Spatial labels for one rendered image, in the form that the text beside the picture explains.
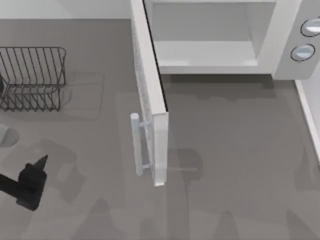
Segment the pale grey rounded box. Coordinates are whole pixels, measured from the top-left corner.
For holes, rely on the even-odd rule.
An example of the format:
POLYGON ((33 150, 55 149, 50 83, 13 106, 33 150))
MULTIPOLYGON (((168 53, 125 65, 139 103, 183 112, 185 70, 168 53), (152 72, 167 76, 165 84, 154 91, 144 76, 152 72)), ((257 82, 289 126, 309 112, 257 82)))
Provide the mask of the pale grey rounded box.
POLYGON ((16 129, 0 123, 0 148, 14 146, 19 138, 20 135, 16 129))

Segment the white microwave door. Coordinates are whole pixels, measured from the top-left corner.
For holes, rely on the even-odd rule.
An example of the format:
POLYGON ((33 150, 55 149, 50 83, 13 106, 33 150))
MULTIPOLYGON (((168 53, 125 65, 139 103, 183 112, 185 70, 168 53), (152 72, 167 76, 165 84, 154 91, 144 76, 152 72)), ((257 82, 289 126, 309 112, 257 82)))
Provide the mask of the white microwave door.
POLYGON ((129 0, 134 70, 153 185, 167 182, 169 111, 145 0, 129 0))

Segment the pale microwave oven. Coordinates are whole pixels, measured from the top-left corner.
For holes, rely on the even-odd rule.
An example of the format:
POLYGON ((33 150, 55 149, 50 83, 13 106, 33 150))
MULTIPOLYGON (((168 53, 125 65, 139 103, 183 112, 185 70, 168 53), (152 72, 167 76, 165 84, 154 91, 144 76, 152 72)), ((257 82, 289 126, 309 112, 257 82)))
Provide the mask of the pale microwave oven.
POLYGON ((320 60, 320 35, 305 37, 305 20, 320 0, 145 0, 162 74, 270 75, 308 79, 320 60), (291 51, 315 47, 305 61, 291 51))

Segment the small grey microwave knob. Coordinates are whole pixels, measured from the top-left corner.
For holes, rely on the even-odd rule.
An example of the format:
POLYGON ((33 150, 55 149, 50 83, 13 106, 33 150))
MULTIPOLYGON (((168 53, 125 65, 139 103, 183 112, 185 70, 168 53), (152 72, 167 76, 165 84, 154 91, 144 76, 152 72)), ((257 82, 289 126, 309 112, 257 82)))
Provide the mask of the small grey microwave knob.
POLYGON ((315 54, 315 47, 311 44, 305 44, 295 47, 291 53, 290 57, 296 62, 304 62, 310 59, 315 54))

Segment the large grey microwave knob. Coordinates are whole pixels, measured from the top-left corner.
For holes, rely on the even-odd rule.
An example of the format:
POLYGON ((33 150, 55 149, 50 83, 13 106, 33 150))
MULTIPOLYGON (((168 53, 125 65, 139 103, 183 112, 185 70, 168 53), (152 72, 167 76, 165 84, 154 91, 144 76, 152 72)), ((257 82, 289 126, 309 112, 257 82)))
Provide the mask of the large grey microwave knob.
POLYGON ((300 33, 306 38, 312 38, 320 35, 320 16, 307 19, 300 26, 300 33))

